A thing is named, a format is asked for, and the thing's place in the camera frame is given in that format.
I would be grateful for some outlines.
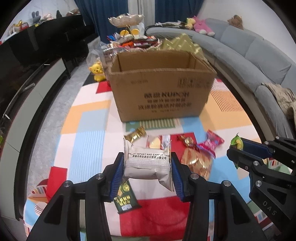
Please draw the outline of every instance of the sofa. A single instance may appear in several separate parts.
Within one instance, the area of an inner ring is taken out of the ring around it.
[[[206,24],[215,32],[214,37],[163,27],[150,27],[146,34],[158,38],[189,35],[248,106],[258,124],[255,127],[260,128],[258,133],[263,134],[261,139],[273,140],[276,135],[295,138],[294,124],[287,120],[272,93],[261,83],[280,84],[296,93],[296,64],[254,32],[212,18],[206,19]]]

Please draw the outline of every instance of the floor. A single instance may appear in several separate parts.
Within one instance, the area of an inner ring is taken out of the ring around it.
[[[71,78],[62,87],[48,110],[30,160],[27,196],[42,180],[48,178],[63,123],[75,97],[88,76],[89,70],[84,61],[72,71]]]

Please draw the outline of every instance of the yellow stuffed toy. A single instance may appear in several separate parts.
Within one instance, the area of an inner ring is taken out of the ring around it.
[[[94,74],[94,80],[100,82],[106,79],[106,76],[103,71],[102,64],[100,62],[94,63],[89,70]]]
[[[186,24],[185,24],[185,28],[191,30],[193,29],[193,25],[196,23],[195,19],[193,18],[187,18],[186,19]]]

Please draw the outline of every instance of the green candy wrapper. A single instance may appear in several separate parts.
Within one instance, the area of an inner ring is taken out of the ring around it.
[[[141,207],[131,189],[129,181],[126,181],[119,187],[117,197],[114,198],[114,203],[119,214]]]
[[[234,147],[236,149],[243,150],[244,143],[242,142],[242,140],[239,137],[238,133],[236,134],[236,136],[234,138],[232,138],[232,140],[230,142],[230,147]]]

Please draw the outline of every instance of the wall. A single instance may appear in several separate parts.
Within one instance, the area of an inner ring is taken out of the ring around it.
[[[198,17],[227,21],[240,15],[243,26],[270,41],[296,63],[296,44],[285,25],[261,0],[205,0]]]
[[[13,19],[9,27],[6,29],[1,40],[8,36],[9,28],[14,23],[18,23],[20,20],[32,25],[32,12],[39,11],[39,15],[43,17],[49,13],[53,17],[56,16],[57,10],[60,11],[62,16],[65,16],[67,12],[77,8],[74,0],[31,0]]]

